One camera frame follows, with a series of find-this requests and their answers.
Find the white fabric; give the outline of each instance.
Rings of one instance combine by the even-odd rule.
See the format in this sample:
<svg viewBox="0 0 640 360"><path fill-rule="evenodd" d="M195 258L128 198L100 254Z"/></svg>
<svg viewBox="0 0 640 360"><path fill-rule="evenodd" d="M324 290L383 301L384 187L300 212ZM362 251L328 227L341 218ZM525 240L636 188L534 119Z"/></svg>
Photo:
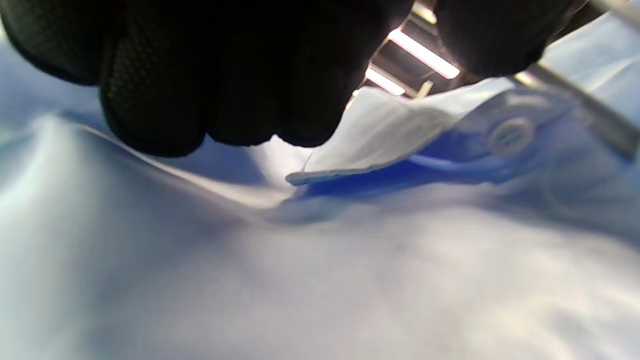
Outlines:
<svg viewBox="0 0 640 360"><path fill-rule="evenodd" d="M640 120L638 54L607 17L546 62ZM488 185L298 199L278 141L159 163L96 130L94 90L0 46L1 359L640 357L633 238Z"/></svg>
<svg viewBox="0 0 640 360"><path fill-rule="evenodd" d="M303 172L287 180L362 174L403 160L437 139L458 119L442 110L363 88L333 137L311 153Z"/></svg>

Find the metal bar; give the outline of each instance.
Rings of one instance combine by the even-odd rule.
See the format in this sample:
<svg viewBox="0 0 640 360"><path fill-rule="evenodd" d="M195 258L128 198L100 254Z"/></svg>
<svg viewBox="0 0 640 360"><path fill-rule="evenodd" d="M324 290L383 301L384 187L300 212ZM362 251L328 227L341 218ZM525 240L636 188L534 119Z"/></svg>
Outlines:
<svg viewBox="0 0 640 360"><path fill-rule="evenodd" d="M620 155L634 159L640 146L640 129L624 116L596 100L579 87L540 64L510 78L518 86L537 90L563 92L580 104L589 114L585 126Z"/></svg>

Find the black glove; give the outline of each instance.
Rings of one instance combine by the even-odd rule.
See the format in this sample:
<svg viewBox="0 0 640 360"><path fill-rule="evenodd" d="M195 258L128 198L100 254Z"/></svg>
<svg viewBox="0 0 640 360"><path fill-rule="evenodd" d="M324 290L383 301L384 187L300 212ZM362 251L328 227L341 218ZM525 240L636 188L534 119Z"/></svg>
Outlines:
<svg viewBox="0 0 640 360"><path fill-rule="evenodd" d="M158 156L205 134L314 147L412 0L0 0L11 43L58 78L100 87L109 127Z"/></svg>
<svg viewBox="0 0 640 360"><path fill-rule="evenodd" d="M438 33L457 62L481 78L513 75L542 57L584 0L436 0Z"/></svg>

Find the ceiling light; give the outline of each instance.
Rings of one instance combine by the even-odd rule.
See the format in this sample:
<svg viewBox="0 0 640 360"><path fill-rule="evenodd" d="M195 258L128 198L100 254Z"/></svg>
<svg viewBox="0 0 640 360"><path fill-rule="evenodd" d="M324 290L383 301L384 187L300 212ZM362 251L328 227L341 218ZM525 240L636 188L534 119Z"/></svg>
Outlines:
<svg viewBox="0 0 640 360"><path fill-rule="evenodd" d="M376 85L390 92L392 95L399 96L404 94L404 89L400 85L385 78L379 72L376 72L372 69L367 69L365 75L367 76L367 79L376 83Z"/></svg>
<svg viewBox="0 0 640 360"><path fill-rule="evenodd" d="M406 36L402 31L396 29L389 34L389 40L395 42L411 55L414 55L423 63L429 65L433 70L447 79L453 79L460 73L455 66L447 63L443 58L431 52L426 47L418 44L414 39Z"/></svg>

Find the light blue sheet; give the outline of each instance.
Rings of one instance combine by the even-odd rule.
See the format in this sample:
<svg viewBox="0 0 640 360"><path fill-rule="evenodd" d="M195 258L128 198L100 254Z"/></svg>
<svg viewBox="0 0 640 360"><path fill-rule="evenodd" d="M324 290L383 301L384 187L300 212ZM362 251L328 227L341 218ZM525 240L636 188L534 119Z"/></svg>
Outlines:
<svg viewBox="0 0 640 360"><path fill-rule="evenodd" d="M606 16L544 62L640 124L639 54ZM510 87L419 107L462 117ZM551 197L538 177L301 197L285 176L308 151L148 159L109 140L94 90L0 45L0 359L638 359L634 168L588 149Z"/></svg>

